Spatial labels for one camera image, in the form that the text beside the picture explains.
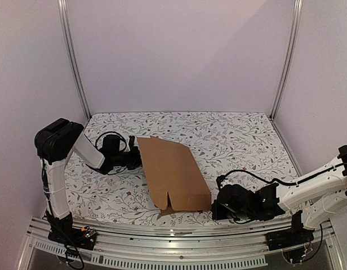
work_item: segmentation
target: black mounting bracket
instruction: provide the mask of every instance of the black mounting bracket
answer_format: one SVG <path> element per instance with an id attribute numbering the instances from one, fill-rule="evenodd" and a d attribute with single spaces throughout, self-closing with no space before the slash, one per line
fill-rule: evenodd
<path id="1" fill-rule="evenodd" d="M 314 240 L 314 231 L 304 229 L 301 222 L 302 211 L 296 212 L 291 219 L 291 228 L 266 234 L 269 250 L 284 249 Z"/>
<path id="2" fill-rule="evenodd" d="M 34 138 L 37 155 L 49 164 L 67 158 L 83 131 L 83 125 L 60 118 L 41 129 Z"/>
<path id="3" fill-rule="evenodd" d="M 46 217 L 51 225 L 51 231 L 48 234 L 49 240 L 68 246 L 72 246 L 72 244 L 74 244 L 80 249 L 94 249 L 97 233 L 86 238 L 81 229 L 73 228 L 72 213 L 63 219 L 58 219 L 54 218 L 48 211 L 46 211 Z"/>
<path id="4" fill-rule="evenodd" d="M 218 187 L 221 187 L 222 177 L 217 178 Z M 278 206 L 276 195 L 278 183 L 272 183 L 256 192 L 247 190 L 239 184 L 226 184 L 219 188 L 217 199 L 212 204 L 212 219 L 228 218 L 250 219 L 268 221 L 285 212 Z"/>

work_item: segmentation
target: leaf pattern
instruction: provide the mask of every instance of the leaf pattern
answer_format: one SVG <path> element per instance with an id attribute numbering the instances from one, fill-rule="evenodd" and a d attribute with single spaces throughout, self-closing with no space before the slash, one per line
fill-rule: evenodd
<path id="1" fill-rule="evenodd" d="M 289 181 L 297 176 L 278 135 L 265 114 L 237 112 L 132 112 L 96 114 L 84 130 L 95 142 L 100 134 L 116 131 L 129 135 L 157 136 L 187 145 L 212 193 L 216 177 L 232 169 L 253 172 L 265 179 Z M 75 218 L 145 226 L 207 226 L 229 224 L 214 221 L 210 211 L 181 212 L 162 216 L 153 204 L 143 168 L 117 168 L 115 175 L 101 175 L 75 153 L 65 168 L 68 204 Z M 250 190 L 265 183 L 246 174 L 230 176 Z"/>

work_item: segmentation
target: wire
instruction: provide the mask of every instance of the wire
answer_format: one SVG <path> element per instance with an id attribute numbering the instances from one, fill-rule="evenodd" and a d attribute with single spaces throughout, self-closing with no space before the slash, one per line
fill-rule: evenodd
<path id="1" fill-rule="evenodd" d="M 66 263 L 69 267 L 71 267 L 72 269 L 75 269 L 75 270 L 82 270 L 84 269 L 84 262 L 83 262 L 83 259 L 81 257 L 81 254 L 79 253 L 76 245 L 74 244 L 74 242 L 71 240 L 70 237 L 68 237 L 66 235 L 66 233 L 64 233 L 64 231 L 58 226 L 58 224 L 56 223 L 56 219 L 55 219 L 55 216 L 54 216 L 54 212 L 52 210 L 52 205 L 51 205 L 51 202 L 48 201 L 48 207 L 50 208 L 50 211 L 52 213 L 52 217 L 53 217 L 53 220 L 55 221 L 55 224 L 51 224 L 52 226 L 54 226 L 58 231 L 60 231 L 60 233 L 70 242 L 71 246 L 74 248 L 74 250 L 76 251 L 76 254 L 77 256 L 79 257 L 79 260 L 81 261 L 81 267 L 78 268 L 78 267 L 75 267 L 73 265 L 71 265 L 71 263 L 68 262 L 68 253 L 70 253 L 71 255 L 73 254 L 73 252 L 71 251 L 71 249 L 69 247 L 67 247 L 67 245 L 65 244 L 65 248 L 66 248 L 66 252 L 65 252 L 65 255 L 66 255 Z"/>
<path id="2" fill-rule="evenodd" d="M 63 261 L 63 259 L 64 259 L 64 258 L 63 258 L 63 257 L 58 256 L 57 254 L 56 254 L 56 258 L 57 258 L 57 260 L 59 260 L 60 262 L 63 262 L 63 263 L 65 262 L 65 261 Z"/>
<path id="3" fill-rule="evenodd" d="M 307 262 L 307 261 L 311 260 L 312 258 L 315 257 L 316 254 L 318 254 L 318 252 L 321 248 L 322 240 L 323 240 L 323 231 L 322 231 L 322 225 L 321 224 L 320 224 L 320 230 L 321 230 L 321 238 L 320 238 L 320 243 L 319 243 L 318 248 L 316 249 L 315 253 L 310 258 L 303 260 L 303 262 Z"/>
<path id="4" fill-rule="evenodd" d="M 291 266 L 295 266 L 295 265 L 297 265 L 298 263 L 290 263 L 290 258 L 289 257 L 286 257 L 286 253 L 285 253 L 285 255 L 284 255 L 284 251 L 282 250 L 281 251 L 281 255 L 282 255 L 282 257 L 284 258 L 284 261 L 285 262 L 287 262 L 289 265 L 291 265 Z"/>
<path id="5" fill-rule="evenodd" d="M 245 222 L 237 222 L 237 221 L 235 221 L 235 219 L 233 219 L 233 222 L 235 222 L 236 224 L 242 225 L 242 224 L 247 224 L 247 223 L 253 222 L 253 220 L 249 219 L 249 220 L 247 220 Z"/>
<path id="6" fill-rule="evenodd" d="M 312 248 L 314 248 L 314 245 L 313 245 L 313 243 L 310 241 L 310 239 L 308 239 L 308 242 L 309 242 L 309 246 L 308 246 L 308 249 L 309 249 L 309 247 L 312 247 Z"/>
<path id="7" fill-rule="evenodd" d="M 124 143 L 124 148 L 122 150 L 119 150 L 119 152 L 123 152 L 124 150 L 126 150 L 126 148 L 127 148 L 126 140 L 123 138 L 123 136 L 121 134 L 119 134 L 116 131 L 107 131 L 107 132 L 104 132 L 101 135 L 99 135 L 99 137 L 96 139 L 96 142 L 95 142 L 95 147 L 97 149 L 98 149 L 97 143 L 99 142 L 99 139 L 102 138 L 103 136 L 105 136 L 106 134 L 116 134 L 118 137 L 120 137 L 120 140 L 123 141 L 123 143 Z"/>
<path id="8" fill-rule="evenodd" d="M 277 182 L 277 183 L 279 183 L 279 184 L 281 184 L 281 185 L 283 185 L 283 186 L 296 186 L 296 185 L 305 183 L 306 181 L 311 180 L 311 179 L 315 178 L 316 176 L 319 176 L 319 175 L 321 175 L 321 174 L 323 174 L 323 173 L 329 172 L 330 170 L 336 169 L 337 167 L 340 167 L 340 166 L 343 166 L 343 165 L 347 165 L 347 163 L 340 163 L 340 164 L 337 164 L 337 165 L 333 165 L 333 166 L 331 166 L 331 167 L 329 167 L 329 168 L 327 168 L 327 169 L 325 169 L 325 170 L 322 170 L 322 171 L 320 171 L 320 172 L 318 172 L 318 173 L 315 173 L 315 174 L 313 174 L 313 175 L 310 175 L 310 176 L 308 176 L 308 177 L 306 177 L 306 178 L 304 178 L 304 179 L 298 181 L 297 183 L 296 183 L 296 182 L 294 182 L 294 183 L 287 183 L 287 182 L 281 181 L 280 179 L 276 179 L 276 178 L 272 179 L 271 181 L 267 181 L 267 180 L 265 180 L 265 179 L 263 179 L 263 178 L 261 178 L 261 177 L 255 175 L 255 174 L 253 174 L 253 173 L 251 173 L 251 172 L 248 172 L 248 171 L 246 171 L 246 170 L 231 170 L 231 171 L 229 171 L 227 174 L 222 175 L 223 177 L 220 178 L 220 179 L 217 181 L 217 185 L 219 186 L 219 189 L 220 189 L 220 187 L 221 187 L 221 182 L 222 182 L 224 179 L 226 179 L 227 176 L 229 176 L 229 175 L 232 174 L 232 173 L 238 173 L 238 172 L 240 172 L 240 173 L 249 174 L 249 175 L 251 175 L 252 177 L 255 177 L 256 179 L 258 179 L 258 180 L 260 180 L 260 181 L 262 181 L 262 182 L 264 182 L 264 183 L 266 183 L 266 184 L 273 184 L 273 183 Z"/>
<path id="9" fill-rule="evenodd" d="M 227 174 L 224 175 L 225 178 L 226 178 L 227 176 L 229 176 L 230 174 L 232 174 L 232 173 L 247 173 L 247 174 L 251 175 L 252 177 L 255 177 L 256 179 L 258 179 L 258 180 L 260 180 L 260 181 L 262 181 L 262 182 L 264 182 L 264 183 L 266 183 L 266 184 L 273 184 L 273 183 L 275 183 L 275 182 L 278 182 L 279 184 L 282 184 L 282 185 L 284 185 L 284 186 L 295 186 L 295 185 L 296 185 L 296 183 L 286 183 L 286 182 L 281 181 L 280 179 L 276 179 L 276 178 L 272 179 L 271 181 L 267 181 L 267 180 L 265 180 L 265 179 L 263 179 L 263 178 L 261 178 L 261 177 L 255 175 L 255 174 L 253 174 L 253 173 L 251 173 L 251 172 L 248 172 L 248 171 L 246 171 L 246 170 L 231 170 L 231 171 L 229 171 Z"/>

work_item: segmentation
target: metal pole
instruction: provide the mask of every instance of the metal pole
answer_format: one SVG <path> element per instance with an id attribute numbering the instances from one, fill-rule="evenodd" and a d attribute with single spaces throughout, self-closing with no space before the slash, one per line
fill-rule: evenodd
<path id="1" fill-rule="evenodd" d="M 302 0 L 295 0 L 295 5 L 293 8 L 291 31 L 290 31 L 290 39 L 289 39 L 289 43 L 287 47 L 286 58 L 285 58 L 284 67 L 281 73 L 279 86 L 276 92 L 274 105 L 272 107 L 270 117 L 269 117 L 272 121 L 275 120 L 275 117 L 279 110 L 282 95 L 283 95 L 286 81 L 288 78 L 288 73 L 290 70 L 291 62 L 292 62 L 292 56 L 295 49 L 297 33 L 299 31 L 301 9 L 302 9 Z"/>
<path id="2" fill-rule="evenodd" d="M 72 36 L 71 36 L 70 25 L 69 25 L 69 20 L 68 20 L 66 0 L 58 0 L 58 4 L 59 4 L 59 12 L 60 12 L 63 36 L 65 39 L 68 59 L 69 59 L 70 65 L 71 65 L 71 70 L 72 70 L 74 82 L 76 85 L 78 97 L 79 97 L 79 100 L 81 102 L 81 106 L 82 106 L 84 115 L 89 120 L 91 118 L 92 114 L 91 114 L 90 108 L 88 106 L 86 94 L 84 93 L 84 90 L 83 90 L 83 84 L 82 84 L 81 76 L 79 74 L 76 56 L 74 53 Z"/>

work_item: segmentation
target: metal frame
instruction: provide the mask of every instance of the metal frame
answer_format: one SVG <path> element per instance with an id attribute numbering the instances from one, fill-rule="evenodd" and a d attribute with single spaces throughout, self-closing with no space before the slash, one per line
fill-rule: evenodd
<path id="1" fill-rule="evenodd" d="M 295 43 L 297 38 L 297 33 L 299 31 L 299 25 L 300 25 L 300 17 L 301 17 L 301 9 L 302 9 L 302 0 L 295 0 L 295 5 L 293 8 L 293 17 L 292 17 L 292 24 L 291 24 L 291 31 L 290 31 L 290 38 L 288 42 L 284 67 L 281 73 L 279 86 L 277 89 L 277 93 L 274 100 L 274 105 L 272 107 L 271 113 L 269 118 L 272 121 L 275 121 L 277 112 L 280 107 L 282 95 L 285 89 L 286 81 L 288 78 L 288 73 L 290 71 L 290 66 L 292 62 L 293 52 L 295 49 Z"/>
<path id="2" fill-rule="evenodd" d="M 136 269 L 143 265 L 143 269 L 156 270 L 169 270 L 170 266 L 171 270 L 223 270 L 257 267 L 253 262 L 265 265 L 265 255 L 281 252 L 268 250 L 265 234 L 288 228 L 291 221 L 283 218 L 241 226 L 231 224 L 192 229 L 74 220 L 74 226 L 78 228 L 86 225 L 99 231 L 95 249 L 81 251 L 87 263 L 115 269 L 131 269 L 131 264 L 136 264 Z M 29 258 L 33 249 L 62 256 L 63 246 L 47 239 L 49 231 L 50 225 L 46 220 L 33 218 L 26 234 L 28 240 L 22 258 Z M 319 241 L 320 234 L 319 229 L 314 232 L 314 242 Z M 329 241 L 332 251 L 339 248 L 330 222 L 323 223 L 323 238 Z M 335 270 L 345 269 L 340 254 L 335 255 L 334 252 L 330 258 Z M 18 269 L 26 270 L 27 266 L 27 263 L 21 263 Z"/>
<path id="3" fill-rule="evenodd" d="M 81 76 L 78 70 L 76 56 L 74 53 L 72 36 L 71 36 L 70 25 L 68 20 L 66 0 L 58 0 L 58 4 L 59 4 L 59 12 L 60 12 L 63 36 L 65 38 L 68 59 L 71 65 L 72 74 L 73 74 L 74 82 L 76 85 L 79 101 L 81 102 L 82 110 L 84 112 L 85 117 L 89 120 L 91 119 L 92 114 L 88 106 L 86 94 L 84 92 Z"/>
<path id="4" fill-rule="evenodd" d="M 69 27 L 66 0 L 58 0 L 59 13 L 67 53 L 74 76 L 78 96 L 87 120 L 92 117 L 86 94 L 79 74 L 74 53 L 72 36 Z M 277 89 L 277 94 L 269 116 L 273 128 L 279 135 L 296 171 L 301 175 L 297 161 L 291 154 L 285 140 L 280 134 L 274 120 L 277 116 L 283 91 L 288 78 L 293 58 L 297 33 L 300 24 L 302 0 L 295 0 L 293 18 L 286 58 Z M 82 227 L 89 225 L 99 231 L 94 251 L 83 251 L 84 259 L 106 267 L 120 269 L 132 268 L 132 264 L 151 267 L 151 269 L 166 269 L 166 266 L 176 265 L 175 269 L 199 270 L 209 269 L 249 269 L 252 262 L 266 263 L 264 255 L 278 251 L 269 251 L 265 245 L 265 234 L 268 231 L 282 230 L 291 225 L 291 220 L 274 219 L 268 222 L 253 222 L 248 225 L 208 226 L 202 228 L 157 228 L 136 225 L 99 223 L 91 220 L 74 220 L 74 225 Z M 346 269 L 343 263 L 339 243 L 335 237 L 331 223 L 323 223 L 324 239 L 335 270 Z M 50 225 L 44 219 L 33 218 L 25 235 L 21 248 L 18 270 L 28 269 L 29 260 L 35 248 L 60 255 L 61 245 L 47 240 Z M 319 231 L 315 231 L 315 241 L 319 239 Z"/>

